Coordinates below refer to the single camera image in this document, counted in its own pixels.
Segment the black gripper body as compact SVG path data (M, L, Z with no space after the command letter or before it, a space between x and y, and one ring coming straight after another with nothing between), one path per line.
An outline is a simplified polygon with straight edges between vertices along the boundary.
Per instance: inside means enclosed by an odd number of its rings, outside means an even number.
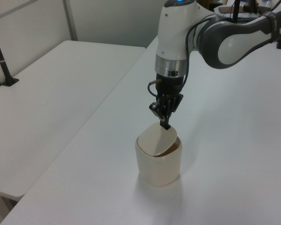
M182 101L180 93L183 86L183 77L169 78L156 74L156 79L161 80L155 85L161 116L170 116L175 112Z

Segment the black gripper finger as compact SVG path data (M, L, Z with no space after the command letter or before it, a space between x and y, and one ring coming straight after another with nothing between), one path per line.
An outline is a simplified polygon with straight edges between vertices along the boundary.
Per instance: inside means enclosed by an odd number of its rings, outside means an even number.
M160 98L160 112L161 112L161 121L160 125L168 130L170 128L169 118L170 118L170 106L171 101L166 95L162 95Z
M159 100L157 100L156 102L153 102L150 106L149 109L151 110L151 112L158 118L164 118L164 113L162 112L162 108L160 105Z

